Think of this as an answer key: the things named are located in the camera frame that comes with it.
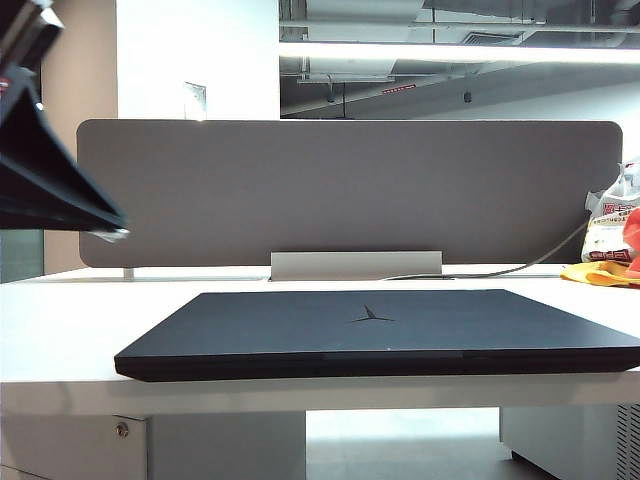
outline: black laptop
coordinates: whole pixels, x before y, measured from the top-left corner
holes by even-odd
[[[623,371],[640,339],[505,290],[204,293],[115,357],[152,381]]]

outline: fabric privacy panel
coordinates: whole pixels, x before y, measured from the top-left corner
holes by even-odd
[[[518,263],[586,217],[622,133],[586,121],[90,120],[81,166],[130,236],[96,267],[268,265],[271,252],[442,250]],[[556,261],[576,261],[582,238]]]

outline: laptop logo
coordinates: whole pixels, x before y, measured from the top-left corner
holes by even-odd
[[[351,320],[351,323],[364,322],[366,320],[382,320],[383,322],[395,322],[395,320],[392,318],[379,317],[375,313],[373,313],[373,310],[371,310],[367,305],[363,305],[363,306],[364,306],[365,312],[367,312],[367,316],[362,318],[356,318],[355,320]]]

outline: air vent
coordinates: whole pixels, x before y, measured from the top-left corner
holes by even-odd
[[[520,43],[520,33],[471,32],[466,36],[465,45],[515,45]]]
[[[640,480],[640,405],[619,405],[616,480]]]

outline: desk surface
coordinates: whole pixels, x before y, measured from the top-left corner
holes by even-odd
[[[496,266],[449,266],[446,272]],[[623,373],[359,377],[146,384],[113,355],[201,292],[504,288],[640,337],[640,291],[557,278],[560,266],[483,280],[268,282],[268,269],[84,269],[0,287],[3,414],[130,414],[640,403]]]

